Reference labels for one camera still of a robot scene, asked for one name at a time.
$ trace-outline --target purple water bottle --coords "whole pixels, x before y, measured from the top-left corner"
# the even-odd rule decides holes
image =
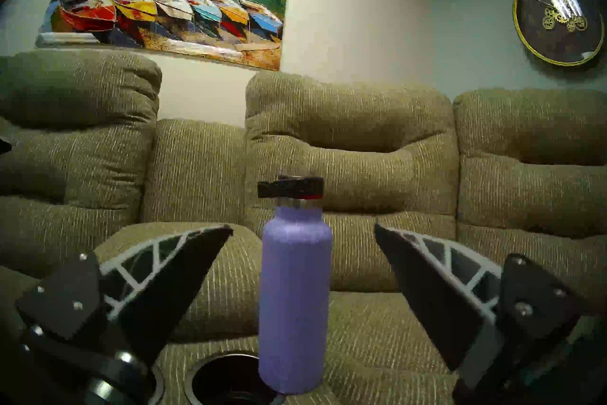
[[[333,234],[322,220],[324,180],[279,177],[259,197],[277,198],[263,231],[259,296],[259,376],[284,394],[322,381]]]

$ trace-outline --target red boat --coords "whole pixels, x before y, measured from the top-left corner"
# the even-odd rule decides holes
[[[110,0],[60,0],[59,6],[63,19],[77,31],[114,29],[116,7]]]

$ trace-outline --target screw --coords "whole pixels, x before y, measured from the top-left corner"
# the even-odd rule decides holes
[[[527,302],[517,302],[514,304],[514,308],[517,309],[517,312],[522,317],[528,317],[533,314],[533,307]]]

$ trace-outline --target rowboat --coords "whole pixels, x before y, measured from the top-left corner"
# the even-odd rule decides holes
[[[238,0],[249,16],[259,25],[259,27],[272,34],[280,35],[282,31],[282,21],[272,13],[262,3],[251,0]]]
[[[221,22],[221,9],[211,0],[186,0],[194,10],[194,17],[202,21],[209,21],[219,25]]]
[[[116,8],[110,0],[59,0],[61,17],[77,31],[114,29]]]
[[[234,0],[211,0],[221,12],[232,22],[246,26],[249,24],[249,13],[241,8]]]
[[[118,11],[135,21],[155,21],[156,3],[153,0],[111,0]]]
[[[170,18],[186,19],[192,21],[194,12],[186,0],[154,0],[158,11],[165,13]]]

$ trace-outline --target black bottle cap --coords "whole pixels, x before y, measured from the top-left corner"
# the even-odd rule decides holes
[[[260,198],[321,199],[324,191],[325,180],[317,176],[279,175],[277,181],[257,183],[257,196]]]

